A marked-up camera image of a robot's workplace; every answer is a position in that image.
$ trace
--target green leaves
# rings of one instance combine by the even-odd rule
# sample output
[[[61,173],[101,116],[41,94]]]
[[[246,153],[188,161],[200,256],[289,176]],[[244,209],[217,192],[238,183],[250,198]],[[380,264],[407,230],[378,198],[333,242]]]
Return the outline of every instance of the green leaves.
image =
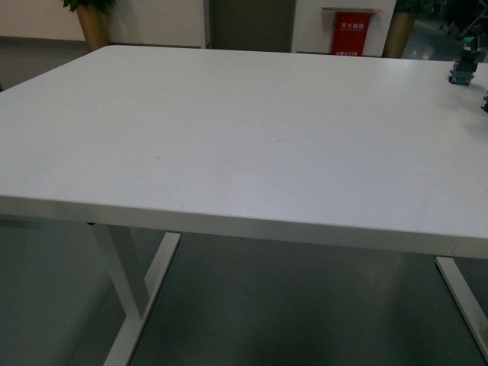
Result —
[[[76,10],[78,5],[93,5],[102,13],[107,14],[115,5],[115,0],[63,0],[63,7],[69,6],[69,11]]]
[[[416,16],[428,14],[434,6],[434,0],[396,0],[396,13],[412,13]]]

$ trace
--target white table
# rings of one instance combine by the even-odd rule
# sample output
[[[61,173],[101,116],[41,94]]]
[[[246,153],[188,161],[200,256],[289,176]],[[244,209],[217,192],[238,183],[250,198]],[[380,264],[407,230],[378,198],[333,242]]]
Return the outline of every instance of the white table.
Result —
[[[148,294],[125,226],[488,258],[488,66],[450,68],[106,47],[0,94],[0,214],[97,223],[139,330],[178,236]]]

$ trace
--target dark doorway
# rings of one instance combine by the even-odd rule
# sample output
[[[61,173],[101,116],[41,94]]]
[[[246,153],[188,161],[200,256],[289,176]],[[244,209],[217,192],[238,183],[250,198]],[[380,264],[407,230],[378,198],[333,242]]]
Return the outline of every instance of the dark doorway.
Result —
[[[290,52],[296,0],[211,0],[212,48]]]

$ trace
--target gray floor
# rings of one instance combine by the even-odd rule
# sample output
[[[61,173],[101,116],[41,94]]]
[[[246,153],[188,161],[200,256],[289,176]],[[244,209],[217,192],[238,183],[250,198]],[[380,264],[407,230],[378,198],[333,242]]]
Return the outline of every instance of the gray floor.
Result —
[[[451,61],[460,47],[417,23],[404,56]],[[0,37],[0,81],[11,88],[85,53]],[[148,265],[163,233],[137,235]],[[488,310],[485,261],[458,263]],[[185,234],[151,318],[133,366],[484,364],[424,255]],[[112,289],[70,366],[102,365],[123,319]]]
[[[439,30],[441,24],[440,20],[417,20],[402,58],[434,61],[452,61],[459,58],[463,48],[459,32],[454,30],[453,34],[448,36],[447,29]],[[484,51],[480,53],[478,61],[483,62],[485,55]]]
[[[87,52],[84,42],[0,37],[0,83],[11,88]]]

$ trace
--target table foot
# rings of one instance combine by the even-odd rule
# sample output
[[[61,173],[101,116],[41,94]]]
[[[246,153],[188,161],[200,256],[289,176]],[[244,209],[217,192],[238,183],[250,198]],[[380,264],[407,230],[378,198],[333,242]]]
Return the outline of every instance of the table foot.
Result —
[[[141,317],[149,301],[144,273],[126,226],[91,225],[127,316]]]
[[[481,353],[488,363],[488,319],[452,258],[437,257],[435,264],[441,271],[457,307],[463,314]]]
[[[146,324],[147,317],[153,307],[156,295],[168,271],[172,257],[175,254],[179,240],[179,234],[166,233],[161,244],[159,244],[159,249],[144,278],[149,291],[149,302],[144,314],[141,317],[126,317],[105,360],[104,366],[125,366],[129,364],[144,324]]]

